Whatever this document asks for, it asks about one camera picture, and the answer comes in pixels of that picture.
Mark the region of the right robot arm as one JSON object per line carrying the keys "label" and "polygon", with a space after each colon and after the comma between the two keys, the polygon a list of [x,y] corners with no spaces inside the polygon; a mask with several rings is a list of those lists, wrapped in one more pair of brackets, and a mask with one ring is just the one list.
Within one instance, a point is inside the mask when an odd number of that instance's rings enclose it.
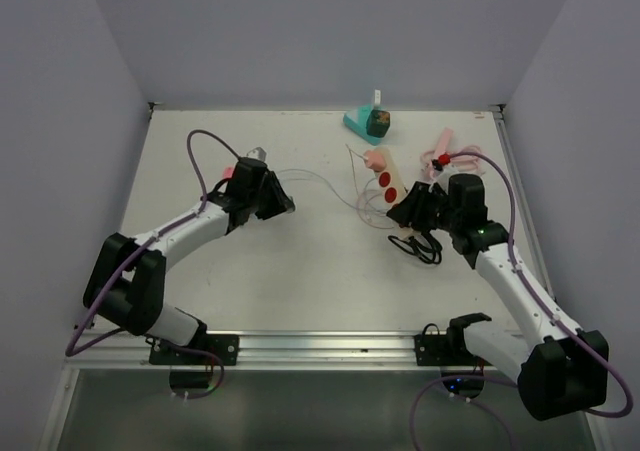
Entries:
{"label": "right robot arm", "polygon": [[422,235],[449,234],[454,250],[496,292],[520,333],[513,335],[482,313],[451,320],[445,350],[451,360],[479,357],[518,389],[539,421],[604,403],[609,346],[598,331],[584,331],[535,280],[507,229],[488,217],[485,188],[459,173],[446,185],[417,182],[391,206],[388,217]]}

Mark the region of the teal triangular power strip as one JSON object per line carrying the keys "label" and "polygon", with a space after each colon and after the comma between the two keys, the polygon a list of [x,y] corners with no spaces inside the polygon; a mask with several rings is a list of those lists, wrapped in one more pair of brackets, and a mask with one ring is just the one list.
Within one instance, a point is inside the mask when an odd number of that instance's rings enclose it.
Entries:
{"label": "teal triangular power strip", "polygon": [[358,137],[365,142],[377,146],[386,137],[389,127],[382,128],[380,131],[375,131],[373,135],[368,133],[368,119],[371,112],[375,110],[372,105],[364,105],[347,111],[343,116],[343,124],[355,133]]}

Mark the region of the salmon cube charger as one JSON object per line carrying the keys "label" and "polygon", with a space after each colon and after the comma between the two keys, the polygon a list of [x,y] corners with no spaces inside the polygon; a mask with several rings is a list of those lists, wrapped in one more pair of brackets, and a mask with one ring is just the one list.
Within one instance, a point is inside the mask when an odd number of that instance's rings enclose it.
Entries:
{"label": "salmon cube charger", "polygon": [[364,152],[363,160],[365,166],[374,172],[382,172],[386,168],[386,160],[382,153],[376,150]]}

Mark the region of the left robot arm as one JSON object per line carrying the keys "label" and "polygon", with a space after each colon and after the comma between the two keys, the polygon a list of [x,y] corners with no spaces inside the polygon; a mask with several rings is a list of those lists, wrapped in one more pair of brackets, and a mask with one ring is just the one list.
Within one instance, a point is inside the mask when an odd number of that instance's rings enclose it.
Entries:
{"label": "left robot arm", "polygon": [[175,220],[136,237],[114,233],[104,241],[83,296],[83,324],[100,316],[119,332],[171,344],[185,363],[201,361],[208,350],[207,326],[166,303],[166,274],[252,217],[268,220],[294,210],[294,201],[266,163],[240,158],[229,178]]}

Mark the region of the pink power strip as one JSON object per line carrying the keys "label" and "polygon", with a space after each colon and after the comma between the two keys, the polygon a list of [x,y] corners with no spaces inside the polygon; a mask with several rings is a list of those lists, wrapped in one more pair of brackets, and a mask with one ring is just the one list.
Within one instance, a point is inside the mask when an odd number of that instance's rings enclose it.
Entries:
{"label": "pink power strip", "polygon": [[423,167],[424,177],[430,181],[434,177],[436,171],[434,163],[439,163],[441,155],[447,153],[447,147],[453,137],[454,131],[450,128],[444,128],[441,132],[435,148],[430,151],[426,151],[421,155],[421,164]]}

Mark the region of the dark green cube charger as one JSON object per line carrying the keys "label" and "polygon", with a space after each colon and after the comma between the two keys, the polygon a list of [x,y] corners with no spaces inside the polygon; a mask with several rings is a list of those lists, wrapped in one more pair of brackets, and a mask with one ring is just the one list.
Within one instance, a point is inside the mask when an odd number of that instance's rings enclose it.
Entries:
{"label": "dark green cube charger", "polygon": [[373,138],[386,136],[391,124],[391,114],[381,109],[372,109],[366,121],[366,133]]}

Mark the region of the beige power strip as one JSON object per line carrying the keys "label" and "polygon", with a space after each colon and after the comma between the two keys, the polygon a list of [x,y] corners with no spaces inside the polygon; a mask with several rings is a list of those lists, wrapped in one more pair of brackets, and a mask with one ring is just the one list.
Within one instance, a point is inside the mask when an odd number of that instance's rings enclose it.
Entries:
{"label": "beige power strip", "polygon": [[379,151],[385,157],[386,168],[382,172],[373,171],[373,173],[381,191],[386,211],[394,210],[406,198],[408,192],[390,150],[385,146],[378,146],[372,150]]}

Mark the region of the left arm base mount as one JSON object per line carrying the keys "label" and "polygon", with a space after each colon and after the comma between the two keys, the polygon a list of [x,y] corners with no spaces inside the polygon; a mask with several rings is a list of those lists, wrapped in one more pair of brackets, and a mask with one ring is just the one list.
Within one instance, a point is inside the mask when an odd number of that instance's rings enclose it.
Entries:
{"label": "left arm base mount", "polygon": [[222,384],[225,370],[237,364],[240,339],[235,334],[205,333],[190,347],[162,340],[151,340],[149,363],[168,366],[169,387],[186,400],[211,395]]}

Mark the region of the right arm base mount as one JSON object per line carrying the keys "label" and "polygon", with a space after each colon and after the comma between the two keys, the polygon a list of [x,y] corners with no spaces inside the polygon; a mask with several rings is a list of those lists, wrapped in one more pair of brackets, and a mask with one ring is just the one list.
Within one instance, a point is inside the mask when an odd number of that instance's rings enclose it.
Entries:
{"label": "right arm base mount", "polygon": [[468,327],[491,321],[484,313],[467,314],[452,318],[444,332],[435,323],[428,323],[413,336],[416,364],[439,367],[442,386],[461,398],[478,397],[488,382],[502,384],[500,378],[484,374],[487,361],[470,353],[464,340]]}

